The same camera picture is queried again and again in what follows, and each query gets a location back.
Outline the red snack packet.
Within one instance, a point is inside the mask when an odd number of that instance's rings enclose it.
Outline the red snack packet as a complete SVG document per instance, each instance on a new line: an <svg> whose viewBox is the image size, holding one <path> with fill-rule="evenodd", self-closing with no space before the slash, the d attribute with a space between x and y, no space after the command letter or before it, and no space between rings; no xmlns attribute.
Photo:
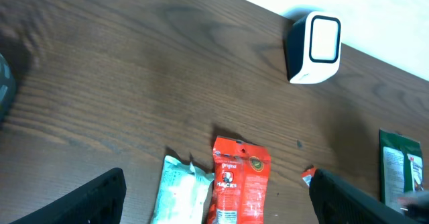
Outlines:
<svg viewBox="0 0 429 224"><path fill-rule="evenodd" d="M262 224L271 169L268 150L218 136L212 155L214 183L207 223Z"/></svg>

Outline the green white packet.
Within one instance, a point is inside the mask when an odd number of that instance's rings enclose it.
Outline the green white packet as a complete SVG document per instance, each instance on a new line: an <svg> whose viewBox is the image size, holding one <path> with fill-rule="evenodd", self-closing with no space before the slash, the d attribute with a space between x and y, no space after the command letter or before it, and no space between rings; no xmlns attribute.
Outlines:
<svg viewBox="0 0 429 224"><path fill-rule="evenodd" d="M398 133L379 130L381 202L403 213L398 199L424 190L421 143Z"/></svg>

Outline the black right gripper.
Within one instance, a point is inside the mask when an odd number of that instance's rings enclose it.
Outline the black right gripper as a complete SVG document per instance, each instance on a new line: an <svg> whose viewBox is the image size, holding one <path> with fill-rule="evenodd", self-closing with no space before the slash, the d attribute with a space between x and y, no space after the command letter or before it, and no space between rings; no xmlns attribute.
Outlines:
<svg viewBox="0 0 429 224"><path fill-rule="evenodd" d="M428 222L428 191L406 192L397 201L406 216L419 223Z"/></svg>

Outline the red stick sachet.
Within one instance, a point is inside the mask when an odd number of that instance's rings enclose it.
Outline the red stick sachet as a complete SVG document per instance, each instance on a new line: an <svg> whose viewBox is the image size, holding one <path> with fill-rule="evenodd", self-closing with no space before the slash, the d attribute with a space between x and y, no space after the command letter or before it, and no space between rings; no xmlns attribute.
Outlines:
<svg viewBox="0 0 429 224"><path fill-rule="evenodd" d="M307 186L310 186L312 177L314 176L316 170L316 167L309 166L303 171L303 173L301 173L301 179L305 182Z"/></svg>

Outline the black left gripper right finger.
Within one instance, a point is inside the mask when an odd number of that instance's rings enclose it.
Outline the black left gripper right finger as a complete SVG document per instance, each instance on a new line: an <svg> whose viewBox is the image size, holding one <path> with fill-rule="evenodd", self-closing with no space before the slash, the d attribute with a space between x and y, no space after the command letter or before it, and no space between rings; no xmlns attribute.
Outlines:
<svg viewBox="0 0 429 224"><path fill-rule="evenodd" d="M410 224L415 221L324 169L310 181L309 195L323 224Z"/></svg>

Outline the teal white snack packet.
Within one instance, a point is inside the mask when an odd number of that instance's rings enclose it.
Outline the teal white snack packet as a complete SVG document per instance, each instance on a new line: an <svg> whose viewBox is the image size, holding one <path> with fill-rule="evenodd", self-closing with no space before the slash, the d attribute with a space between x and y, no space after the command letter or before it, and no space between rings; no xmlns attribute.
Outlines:
<svg viewBox="0 0 429 224"><path fill-rule="evenodd" d="M202 223L204 203L214 179L213 173L166 156L150 223Z"/></svg>

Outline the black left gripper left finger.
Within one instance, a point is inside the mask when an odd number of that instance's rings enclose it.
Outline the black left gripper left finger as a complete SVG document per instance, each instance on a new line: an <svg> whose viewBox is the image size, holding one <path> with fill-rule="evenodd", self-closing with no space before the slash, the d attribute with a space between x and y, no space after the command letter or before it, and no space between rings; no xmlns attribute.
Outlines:
<svg viewBox="0 0 429 224"><path fill-rule="evenodd" d="M126 192L123 170L112 168L11 224L119 224Z"/></svg>

